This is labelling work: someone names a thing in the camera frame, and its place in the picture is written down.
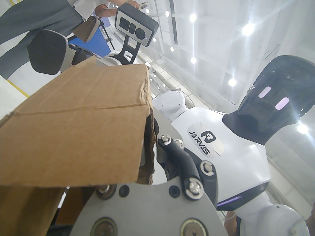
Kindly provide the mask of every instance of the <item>metal plate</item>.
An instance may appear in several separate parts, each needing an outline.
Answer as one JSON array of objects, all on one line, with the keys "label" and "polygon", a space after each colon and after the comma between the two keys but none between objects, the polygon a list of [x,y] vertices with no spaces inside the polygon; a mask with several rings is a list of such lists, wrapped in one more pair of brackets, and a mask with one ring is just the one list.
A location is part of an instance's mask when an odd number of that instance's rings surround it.
[{"label": "metal plate", "polygon": [[[170,186],[180,188],[180,196],[169,195]],[[128,184],[130,193],[121,198],[117,185],[115,195],[102,201],[93,194],[78,217],[71,236],[90,235],[94,223],[102,217],[112,219],[117,225],[118,236],[180,235],[181,227],[188,219],[196,219],[205,225],[208,235],[227,236],[216,210],[206,194],[198,201],[190,201],[181,191],[180,178],[161,185]]]}]

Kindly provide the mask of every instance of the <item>blue panel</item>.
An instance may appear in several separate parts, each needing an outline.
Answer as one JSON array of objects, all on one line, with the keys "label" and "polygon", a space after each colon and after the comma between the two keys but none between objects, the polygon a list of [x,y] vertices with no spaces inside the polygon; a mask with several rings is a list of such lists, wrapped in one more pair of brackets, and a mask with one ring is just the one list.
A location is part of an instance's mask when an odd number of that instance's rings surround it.
[{"label": "blue panel", "polygon": [[107,45],[106,40],[99,28],[97,29],[93,38],[89,42],[84,43],[79,38],[75,38],[74,40],[71,40],[69,43],[86,48],[87,50],[92,51],[93,53],[101,57],[104,57],[110,53],[109,46]]}]

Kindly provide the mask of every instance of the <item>purple led light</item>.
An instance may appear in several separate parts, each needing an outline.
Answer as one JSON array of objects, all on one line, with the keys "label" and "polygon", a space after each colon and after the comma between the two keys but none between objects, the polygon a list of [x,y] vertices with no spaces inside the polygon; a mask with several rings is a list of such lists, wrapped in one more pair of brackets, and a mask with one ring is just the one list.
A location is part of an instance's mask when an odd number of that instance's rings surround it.
[{"label": "purple led light", "polygon": [[228,203],[233,202],[233,201],[235,201],[235,200],[241,199],[242,197],[243,197],[243,196],[240,195],[240,196],[234,197],[234,198],[232,198],[232,199],[230,199],[230,200],[227,200],[227,201],[218,203],[218,204],[217,204],[217,207],[222,206],[222,205],[225,205],[225,204],[228,204]]}]

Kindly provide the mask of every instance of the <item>camera lens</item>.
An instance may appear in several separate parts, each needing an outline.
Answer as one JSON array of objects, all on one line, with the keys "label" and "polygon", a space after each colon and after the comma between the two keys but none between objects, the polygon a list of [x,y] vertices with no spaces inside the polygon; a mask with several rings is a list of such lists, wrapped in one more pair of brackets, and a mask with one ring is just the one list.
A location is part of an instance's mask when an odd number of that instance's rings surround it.
[{"label": "camera lens", "polygon": [[145,38],[145,32],[143,29],[136,29],[136,37],[140,40],[143,40]]}]

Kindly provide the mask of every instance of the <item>smartphone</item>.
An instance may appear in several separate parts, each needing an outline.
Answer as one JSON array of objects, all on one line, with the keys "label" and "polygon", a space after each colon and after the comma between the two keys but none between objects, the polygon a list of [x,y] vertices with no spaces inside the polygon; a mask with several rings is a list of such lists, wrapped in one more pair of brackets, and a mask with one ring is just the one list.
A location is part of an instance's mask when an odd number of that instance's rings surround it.
[{"label": "smartphone", "polygon": [[139,4],[139,8],[140,8],[140,9],[145,9],[145,8],[148,6],[148,3],[149,3],[148,1],[145,1],[145,2],[143,2],[143,3],[140,3],[140,4]]}]

